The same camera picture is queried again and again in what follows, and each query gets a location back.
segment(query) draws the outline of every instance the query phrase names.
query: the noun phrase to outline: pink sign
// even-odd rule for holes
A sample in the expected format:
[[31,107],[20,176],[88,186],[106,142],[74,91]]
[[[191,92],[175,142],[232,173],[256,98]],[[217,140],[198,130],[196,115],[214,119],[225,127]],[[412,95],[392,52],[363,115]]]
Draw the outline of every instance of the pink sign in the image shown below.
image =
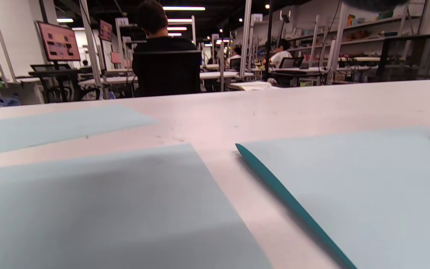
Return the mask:
[[105,41],[112,41],[112,24],[100,20],[99,37]]
[[49,61],[80,61],[77,41],[72,29],[38,22]]

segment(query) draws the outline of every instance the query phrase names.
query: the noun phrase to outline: light blue paper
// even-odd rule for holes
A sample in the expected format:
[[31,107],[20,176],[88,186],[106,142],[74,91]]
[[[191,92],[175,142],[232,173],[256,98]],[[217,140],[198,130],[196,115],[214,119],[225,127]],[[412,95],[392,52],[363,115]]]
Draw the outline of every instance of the light blue paper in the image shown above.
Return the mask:
[[268,269],[191,145],[0,168],[0,269]]
[[430,268],[430,130],[237,145],[350,268]]
[[3,119],[0,120],[0,153],[153,122],[154,119],[122,105]]

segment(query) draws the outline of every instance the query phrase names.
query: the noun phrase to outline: ceiling light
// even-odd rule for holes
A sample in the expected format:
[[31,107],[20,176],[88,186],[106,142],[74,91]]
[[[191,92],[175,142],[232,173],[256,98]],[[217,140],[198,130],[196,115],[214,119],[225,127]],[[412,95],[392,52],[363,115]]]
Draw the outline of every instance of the ceiling light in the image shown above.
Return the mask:
[[205,7],[163,7],[163,10],[205,10]]
[[71,18],[59,18],[57,22],[74,22],[74,20]]
[[186,31],[186,27],[167,27],[167,30],[169,31]]
[[169,22],[191,22],[191,19],[168,19]]

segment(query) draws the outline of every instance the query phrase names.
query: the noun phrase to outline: cable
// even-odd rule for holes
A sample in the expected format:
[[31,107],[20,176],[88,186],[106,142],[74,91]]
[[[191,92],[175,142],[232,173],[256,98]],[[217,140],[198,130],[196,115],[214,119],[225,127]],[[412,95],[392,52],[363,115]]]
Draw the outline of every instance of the cable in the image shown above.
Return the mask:
[[324,80],[323,74],[321,73],[321,66],[320,66],[320,63],[321,63],[321,52],[324,50],[324,48],[326,46],[326,38],[328,37],[328,34],[331,31],[331,27],[333,27],[334,19],[336,19],[336,14],[338,13],[340,5],[341,5],[341,0],[338,1],[338,6],[336,7],[336,11],[334,12],[333,20],[331,21],[330,27],[328,27],[328,32],[326,32],[326,35],[323,38],[323,44],[321,45],[321,50],[320,50],[320,53],[318,54],[318,72],[320,74],[321,80],[323,80],[323,85],[326,85],[326,80]]

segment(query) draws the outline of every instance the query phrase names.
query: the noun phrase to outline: pink screen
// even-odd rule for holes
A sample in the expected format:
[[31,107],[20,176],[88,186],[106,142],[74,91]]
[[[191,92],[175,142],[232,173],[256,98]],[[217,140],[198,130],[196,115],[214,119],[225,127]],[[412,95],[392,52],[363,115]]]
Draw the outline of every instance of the pink screen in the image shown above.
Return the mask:
[[49,61],[80,61],[75,34],[72,29],[39,22],[39,30]]
[[112,24],[100,21],[99,37],[105,41],[112,41]]

